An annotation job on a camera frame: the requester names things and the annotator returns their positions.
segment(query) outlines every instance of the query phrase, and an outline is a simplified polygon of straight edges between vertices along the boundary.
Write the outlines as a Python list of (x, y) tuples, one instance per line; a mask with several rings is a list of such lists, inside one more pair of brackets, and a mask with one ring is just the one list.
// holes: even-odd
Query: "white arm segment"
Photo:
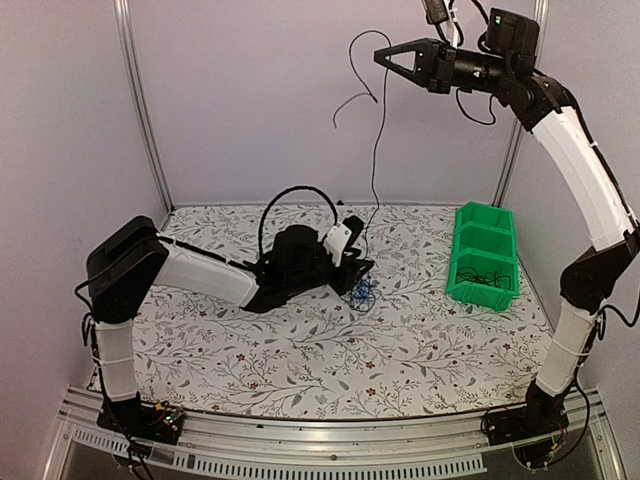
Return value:
[(552, 397), (564, 392), (573, 382), (576, 366), (584, 355), (582, 352), (597, 317), (564, 299), (561, 308), (551, 348), (536, 377), (536, 384)]
[[(155, 285), (184, 288), (244, 307), (258, 290), (255, 276), (224, 262), (166, 245), (169, 250)], [(96, 341), (106, 394), (114, 402), (137, 395), (133, 367), (133, 320), (97, 323)]]
[(155, 285), (204, 293), (240, 307), (246, 306), (258, 291), (256, 278), (250, 272), (175, 245), (165, 246), (169, 257), (154, 280)]
[(114, 402), (134, 398), (138, 392), (133, 369), (133, 320), (96, 323), (96, 343), (107, 397)]
[(532, 130), (551, 155), (578, 202), (596, 251), (625, 239), (631, 222), (618, 192), (587, 140), (575, 110), (563, 107), (551, 112)]
[[(596, 251), (625, 240), (633, 227), (622, 200), (582, 130), (575, 110), (563, 107), (547, 115), (532, 130), (534, 137), (560, 169), (578, 202)], [(561, 394), (573, 381), (576, 365), (597, 315), (575, 308), (566, 300), (553, 343), (536, 384), (551, 396)]]

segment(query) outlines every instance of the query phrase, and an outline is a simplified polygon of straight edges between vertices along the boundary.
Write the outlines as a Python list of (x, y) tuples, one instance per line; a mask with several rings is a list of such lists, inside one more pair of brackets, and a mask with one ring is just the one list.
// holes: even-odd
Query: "metal extrusion bar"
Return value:
[(120, 35), (120, 45), (122, 47), (122, 55), (124, 59), (127, 78), (129, 79), (129, 87), (131, 88), (131, 97), (136, 110), (138, 125), (144, 143), (151, 173), (155, 181), (160, 199), (165, 210), (170, 213), (173, 208), (173, 200), (169, 191), (167, 177), (160, 161), (158, 154), (158, 146), (156, 144), (155, 135), (151, 126), (151, 118), (147, 109), (147, 102), (140, 78), (140, 68), (138, 65), (138, 57), (136, 55), (136, 47), (133, 38), (133, 28), (131, 24), (131, 15), (129, 12), (128, 0), (114, 0), (116, 21), (118, 24), (118, 32)]
[[(592, 421), (605, 418), (598, 394), (590, 391), (588, 395)], [(95, 425), (101, 405), (100, 395), (72, 387), (58, 417), (73, 425), (74, 441), (125, 455), (124, 437)], [(578, 393), (569, 395), (565, 407), (570, 430), (581, 429), (585, 420), (582, 397)], [(150, 464), (216, 478), (304, 480), (308, 474), (307, 480), (367, 480), (386, 478), (387, 473), (388, 478), (398, 480), (457, 478), (461, 473), (485, 471), (482, 454), (511, 448), (488, 445), (480, 432), (483, 414), (327, 422), (188, 411), (176, 447), (140, 443), (153, 447)]]
[[(547, 17), (549, 13), (549, 0), (536, 0), (536, 4), (534, 7), (534, 17), (538, 24), (540, 25), (540, 34), (538, 35), (538, 47), (537, 47), (537, 58), (536, 58), (536, 66), (540, 63), (540, 57), (542, 55), (542, 48), (544, 45), (544, 37), (547, 29)], [(513, 170), (516, 166), (516, 160), (518, 157), (518, 153), (520, 152), (520, 145), (522, 143), (522, 137), (524, 135), (524, 128), (518, 121), (518, 119), (513, 120), (513, 125), (511, 125), (511, 132), (509, 133), (509, 140), (507, 142), (507, 151), (505, 154), (505, 159), (502, 164), (502, 170), (500, 172), (500, 178), (498, 180), (498, 185), (496, 187), (496, 192), (493, 196), (492, 205), (494, 207), (501, 207), (504, 204), (504, 201), (507, 197), (507, 192), (509, 190), (509, 183), (511, 182), (511, 177), (513, 176)]]

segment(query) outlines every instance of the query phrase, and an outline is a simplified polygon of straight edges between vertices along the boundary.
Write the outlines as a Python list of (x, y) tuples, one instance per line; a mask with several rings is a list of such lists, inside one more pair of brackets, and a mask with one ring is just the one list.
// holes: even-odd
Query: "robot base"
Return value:
[(569, 419), (563, 409), (554, 411), (543, 422), (536, 422), (535, 428), (530, 427), (531, 421), (526, 413), (527, 408), (521, 407), (490, 412), (485, 415), (482, 430), (489, 439), (489, 445), (502, 445), (526, 440), (558, 431), (560, 428), (566, 429), (569, 426)]
[(166, 404), (142, 405), (140, 396), (124, 402), (104, 400), (98, 421), (100, 428), (125, 436), (177, 445), (182, 433), (184, 412)]

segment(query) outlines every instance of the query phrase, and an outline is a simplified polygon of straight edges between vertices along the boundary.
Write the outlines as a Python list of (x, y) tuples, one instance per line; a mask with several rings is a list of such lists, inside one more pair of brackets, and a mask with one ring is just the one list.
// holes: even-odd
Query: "metal frame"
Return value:
[(544, 315), (544, 318), (547, 320), (547, 324), (549, 325), (549, 328), (551, 328), (551, 333), (552, 334), (555, 333), (557, 325), (554, 325), (553, 322), (551, 321), (551, 316), (549, 315), (549, 312), (547, 311), (547, 307), (542, 302), (542, 298), (538, 294), (538, 290), (536, 290), (536, 286), (533, 283), (533, 277), (527, 271), (527, 268), (525, 267), (524, 262), (520, 258), (520, 255), (518, 255), (518, 265), (520, 265), (520, 269), (522, 270), (523, 275), (527, 279), (527, 282), (529, 282), (529, 286), (531, 287), (531, 291), (533, 292), (533, 296), (535, 297), (536, 302), (538, 302), (538, 305), (540, 306), (540, 310), (542, 311), (542, 315)]
[(158, 194), (160, 195), (160, 200), (165, 210), (170, 213), (174, 209), (174, 204), (171, 198), (171, 192), (169, 191), (167, 177), (162, 162), (160, 161), (158, 146), (151, 126), (151, 118), (140, 78), (140, 67), (138, 65), (131, 15), (129, 12), (129, 0), (114, 0), (114, 5), (124, 66), (129, 79), (129, 87), (131, 88), (131, 97), (136, 110), (140, 134), (142, 135), (142, 141), (147, 153), (147, 159), (149, 160), (149, 166), (151, 167), (151, 173), (158, 189)]
[[(547, 30), (547, 17), (549, 14), (549, 0), (536, 0), (534, 7), (534, 18), (540, 24), (540, 35), (538, 36), (538, 57), (536, 59), (536, 65), (540, 63), (540, 57), (542, 56), (542, 49), (544, 46), (544, 38)], [(504, 163), (502, 164), (502, 170), (500, 172), (500, 178), (496, 187), (496, 192), (493, 195), (492, 205), (494, 207), (502, 207), (507, 197), (509, 190), (509, 183), (513, 176), (513, 170), (516, 166), (518, 153), (520, 152), (520, 145), (522, 143), (522, 137), (525, 131), (520, 122), (514, 118), (511, 125), (511, 132), (509, 133), (509, 140), (507, 142), (507, 152), (505, 154)]]
[[(624, 479), (600, 397), (595, 390), (589, 390), (588, 396), (599, 461), (603, 472), (613, 475), (605, 478)], [(63, 428), (49, 464), (64, 464), (70, 441), (126, 455), (122, 435), (95, 425), (101, 405), (100, 395), (69, 388), (58, 413)], [(572, 393), (565, 407), (570, 430), (580, 430), (584, 400)], [(177, 446), (140, 443), (153, 447), (149, 464), (216, 478), (371, 480), (385, 478), (381, 472), (389, 472), (388, 478), (403, 480), (421, 478), (423, 468), (436, 474), (422, 478), (447, 478), (445, 465), (455, 477), (463, 466), (469, 473), (479, 473), (484, 470), (483, 453), (536, 440), (490, 447), (480, 432), (483, 415), (479, 411), (399, 420), (293, 421), (188, 411)], [(48, 469), (45, 480), (57, 480), (61, 470)]]

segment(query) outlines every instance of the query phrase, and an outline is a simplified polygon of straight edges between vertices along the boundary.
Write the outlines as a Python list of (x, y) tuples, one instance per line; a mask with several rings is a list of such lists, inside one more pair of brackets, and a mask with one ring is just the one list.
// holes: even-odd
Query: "blue wire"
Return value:
[(347, 293), (347, 298), (344, 300), (352, 310), (367, 313), (374, 307), (380, 295), (380, 290), (372, 283), (371, 274), (368, 274), (366, 277), (361, 278), (356, 286)]

